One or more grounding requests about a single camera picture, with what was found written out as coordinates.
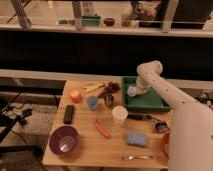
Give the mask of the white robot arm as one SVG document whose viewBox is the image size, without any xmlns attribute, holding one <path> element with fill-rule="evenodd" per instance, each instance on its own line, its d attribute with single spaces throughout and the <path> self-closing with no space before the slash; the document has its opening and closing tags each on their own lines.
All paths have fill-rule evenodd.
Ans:
<svg viewBox="0 0 213 171">
<path fill-rule="evenodd" d="M 137 67 L 137 93 L 152 87 L 173 109 L 168 171 L 213 171 L 213 111 L 160 76 L 160 61 Z"/>
</svg>

